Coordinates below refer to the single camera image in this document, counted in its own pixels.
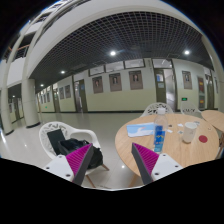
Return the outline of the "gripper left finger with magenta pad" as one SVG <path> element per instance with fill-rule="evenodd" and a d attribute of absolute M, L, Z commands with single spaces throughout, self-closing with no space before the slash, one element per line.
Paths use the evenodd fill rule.
<path fill-rule="evenodd" d="M 44 170 L 80 186 L 92 156 L 93 145 L 88 144 L 66 156 L 56 156 Z"/>

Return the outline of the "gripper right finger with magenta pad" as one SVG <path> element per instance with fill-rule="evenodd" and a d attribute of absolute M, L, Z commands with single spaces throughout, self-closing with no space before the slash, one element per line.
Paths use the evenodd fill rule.
<path fill-rule="evenodd" d="M 182 166 L 168 154 L 157 154 L 137 143 L 132 144 L 131 152 L 136 161 L 144 185 L 182 169 Z"/>

